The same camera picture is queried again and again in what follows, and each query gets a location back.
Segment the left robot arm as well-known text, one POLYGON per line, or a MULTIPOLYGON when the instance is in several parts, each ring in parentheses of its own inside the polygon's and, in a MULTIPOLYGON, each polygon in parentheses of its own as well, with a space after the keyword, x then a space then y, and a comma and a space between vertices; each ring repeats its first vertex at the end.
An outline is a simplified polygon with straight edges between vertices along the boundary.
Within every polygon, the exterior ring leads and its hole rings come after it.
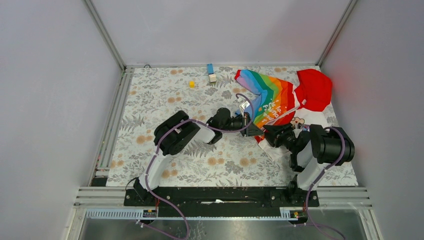
POLYGON ((134 181, 136 199, 144 206, 154 202, 154 189, 159 186, 162 172, 173 156, 178 155, 192 139, 213 145, 221 140, 223 133, 254 137, 264 132, 253 123, 248 112, 241 111, 231 116, 230 110, 225 107, 219 108, 206 123, 190 119, 182 110, 161 123, 154 131, 154 155, 144 173, 134 181))

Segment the rainbow kids jacket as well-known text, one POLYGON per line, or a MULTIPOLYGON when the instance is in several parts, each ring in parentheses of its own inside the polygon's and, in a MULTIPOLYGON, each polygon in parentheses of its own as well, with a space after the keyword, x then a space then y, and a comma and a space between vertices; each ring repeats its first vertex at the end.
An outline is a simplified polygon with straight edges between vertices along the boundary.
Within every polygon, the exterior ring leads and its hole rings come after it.
POLYGON ((276 77, 240 69, 235 80, 256 98, 245 111, 261 130, 264 125, 316 124, 328 127, 324 115, 332 99, 333 83, 329 77, 315 69, 299 70, 298 85, 276 77))

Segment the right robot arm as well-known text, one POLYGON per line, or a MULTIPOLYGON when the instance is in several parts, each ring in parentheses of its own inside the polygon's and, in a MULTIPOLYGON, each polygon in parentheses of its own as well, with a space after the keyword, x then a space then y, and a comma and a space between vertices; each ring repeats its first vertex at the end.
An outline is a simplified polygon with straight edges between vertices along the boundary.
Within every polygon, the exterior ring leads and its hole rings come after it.
POLYGON ((293 206, 311 198, 329 169, 351 162, 355 155, 355 145, 341 127, 311 124, 299 134, 290 123, 265 125, 264 129, 271 147, 285 147, 290 152, 289 165, 296 175, 284 197, 293 206))

